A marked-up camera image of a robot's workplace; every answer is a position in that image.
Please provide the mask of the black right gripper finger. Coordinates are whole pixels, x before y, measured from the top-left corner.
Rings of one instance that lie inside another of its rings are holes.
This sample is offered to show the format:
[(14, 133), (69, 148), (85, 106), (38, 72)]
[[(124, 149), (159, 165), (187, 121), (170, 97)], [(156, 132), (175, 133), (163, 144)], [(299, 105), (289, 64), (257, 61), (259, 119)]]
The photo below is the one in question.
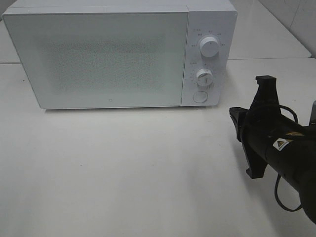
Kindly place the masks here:
[(242, 134), (245, 126), (245, 118), (247, 116), (248, 109), (242, 107), (229, 108), (229, 115), (235, 126), (237, 139), (242, 142)]
[(269, 75), (256, 76), (255, 79), (259, 87), (250, 108), (254, 109), (263, 105), (279, 105), (277, 79)]

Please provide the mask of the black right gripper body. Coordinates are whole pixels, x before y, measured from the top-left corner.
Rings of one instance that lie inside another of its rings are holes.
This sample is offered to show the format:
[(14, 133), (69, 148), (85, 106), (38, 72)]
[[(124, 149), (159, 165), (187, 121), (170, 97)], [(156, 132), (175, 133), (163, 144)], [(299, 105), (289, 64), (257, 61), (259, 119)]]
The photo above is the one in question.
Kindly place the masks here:
[(267, 167), (266, 152), (281, 135), (281, 121), (288, 118), (281, 109), (290, 112), (296, 122), (296, 113), (287, 106), (266, 104), (240, 110), (240, 141), (248, 162), (246, 173), (252, 179), (262, 178)]

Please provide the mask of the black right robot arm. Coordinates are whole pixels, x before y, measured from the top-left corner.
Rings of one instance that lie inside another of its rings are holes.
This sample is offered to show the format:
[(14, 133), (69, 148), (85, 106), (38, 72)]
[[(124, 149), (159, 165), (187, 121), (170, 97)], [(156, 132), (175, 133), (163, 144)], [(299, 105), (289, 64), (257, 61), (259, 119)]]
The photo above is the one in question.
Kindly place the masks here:
[(308, 126), (298, 122), (296, 113), (281, 105), (272, 76), (257, 76), (258, 90), (250, 108), (231, 107), (237, 139), (241, 142), (251, 179), (262, 178), (267, 166), (277, 172), (274, 195), (279, 206), (291, 212), (279, 199), (278, 185), (283, 178), (299, 194), (303, 210), (316, 221), (316, 119)]

